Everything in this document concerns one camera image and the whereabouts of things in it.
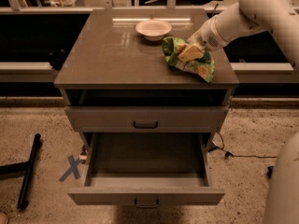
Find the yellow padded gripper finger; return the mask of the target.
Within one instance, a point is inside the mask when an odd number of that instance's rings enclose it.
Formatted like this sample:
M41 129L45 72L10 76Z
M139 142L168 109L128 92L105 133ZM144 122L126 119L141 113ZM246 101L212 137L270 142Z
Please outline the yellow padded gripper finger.
M204 48L196 44L183 44L178 48L178 59L184 63L198 58L202 58L203 55Z

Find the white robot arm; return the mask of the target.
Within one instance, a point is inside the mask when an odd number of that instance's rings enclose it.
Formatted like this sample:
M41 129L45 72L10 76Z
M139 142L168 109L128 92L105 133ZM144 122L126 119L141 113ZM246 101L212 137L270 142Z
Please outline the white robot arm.
M179 50L188 62L205 51L266 30L296 70L299 69L299 14L291 0L238 0L206 21ZM263 224L299 224L299 133L278 154L270 179Z

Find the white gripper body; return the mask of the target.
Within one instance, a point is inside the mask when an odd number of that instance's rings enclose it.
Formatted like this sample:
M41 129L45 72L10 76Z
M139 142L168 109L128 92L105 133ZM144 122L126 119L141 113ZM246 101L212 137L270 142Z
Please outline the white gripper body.
M222 49L228 44L217 29L216 16L204 22L195 33L195 40L208 51Z

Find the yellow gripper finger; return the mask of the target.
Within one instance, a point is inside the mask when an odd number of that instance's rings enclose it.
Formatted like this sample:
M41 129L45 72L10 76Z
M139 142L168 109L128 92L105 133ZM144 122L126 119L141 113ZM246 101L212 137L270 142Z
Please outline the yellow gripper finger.
M187 39L187 42L189 44L197 44L199 42L199 35L200 35L200 32L199 31L196 31L194 34L192 34L188 39Z

